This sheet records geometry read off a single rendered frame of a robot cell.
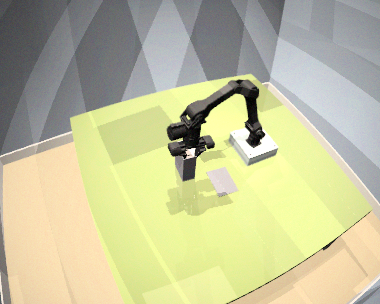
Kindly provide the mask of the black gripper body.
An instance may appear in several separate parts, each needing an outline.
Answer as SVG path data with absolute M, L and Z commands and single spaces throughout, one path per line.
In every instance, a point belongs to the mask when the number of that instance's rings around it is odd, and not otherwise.
M 185 143 L 182 145 L 179 145 L 178 142 L 171 142 L 168 143 L 168 149 L 172 157 L 179 156 L 183 153 L 185 153 L 186 149 L 193 149 L 199 147 L 212 149 L 215 147 L 215 142 L 211 135 L 205 135 L 205 136 L 197 136 L 197 137 L 191 137 L 188 136 L 184 138 Z

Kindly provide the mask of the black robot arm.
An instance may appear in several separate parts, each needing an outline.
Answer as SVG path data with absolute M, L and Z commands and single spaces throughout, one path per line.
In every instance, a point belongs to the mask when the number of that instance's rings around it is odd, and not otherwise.
M 259 122 L 257 114 L 256 99 L 259 96 L 259 88 L 256 87 L 249 79 L 230 80 L 220 90 L 212 93 L 208 98 L 196 100 L 189 104 L 184 112 L 179 116 L 180 122 L 171 123 L 167 126 L 167 135 L 171 141 L 185 137 L 197 137 L 200 135 L 201 126 L 207 123 L 205 120 L 211 111 L 220 103 L 225 102 L 232 95 L 240 94 L 245 98 L 246 108 L 248 112 L 248 120 L 244 122 L 246 130 L 250 133 L 245 139 L 252 148 L 262 144 L 265 133 Z M 186 117 L 188 115 L 190 119 Z

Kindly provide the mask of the grey open-top bin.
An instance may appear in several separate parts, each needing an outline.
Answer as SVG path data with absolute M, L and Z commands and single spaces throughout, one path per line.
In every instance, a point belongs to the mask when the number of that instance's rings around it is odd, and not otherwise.
M 185 143 L 183 140 L 177 141 L 179 145 Z M 175 156 L 175 166 L 182 182 L 195 179 L 197 156 L 184 159 L 183 156 Z

